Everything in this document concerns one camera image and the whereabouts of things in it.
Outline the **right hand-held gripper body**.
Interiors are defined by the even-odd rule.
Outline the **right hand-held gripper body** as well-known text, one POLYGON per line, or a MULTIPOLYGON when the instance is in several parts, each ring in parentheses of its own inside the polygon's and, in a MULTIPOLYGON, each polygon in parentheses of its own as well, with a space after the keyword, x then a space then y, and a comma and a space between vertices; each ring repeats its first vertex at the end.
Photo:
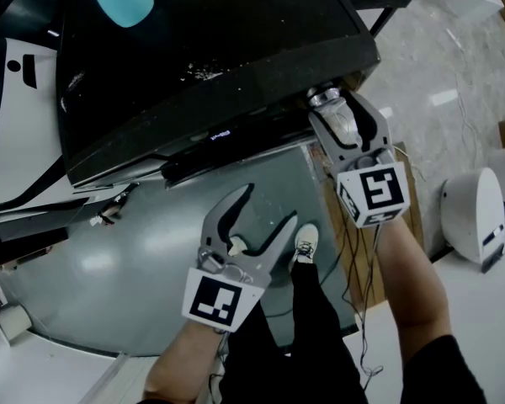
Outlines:
POLYGON ((405 165, 391 149, 362 156, 339 173, 337 193, 358 228, 381 226, 410 207, 405 165))

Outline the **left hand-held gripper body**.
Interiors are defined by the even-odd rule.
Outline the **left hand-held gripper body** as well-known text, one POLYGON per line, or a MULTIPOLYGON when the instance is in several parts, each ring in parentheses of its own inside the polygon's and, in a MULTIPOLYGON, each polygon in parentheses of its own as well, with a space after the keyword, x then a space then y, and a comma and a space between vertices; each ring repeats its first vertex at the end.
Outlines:
POLYGON ((237 331, 268 288, 273 259, 201 247, 198 260, 188 273, 182 315, 216 330, 237 331))

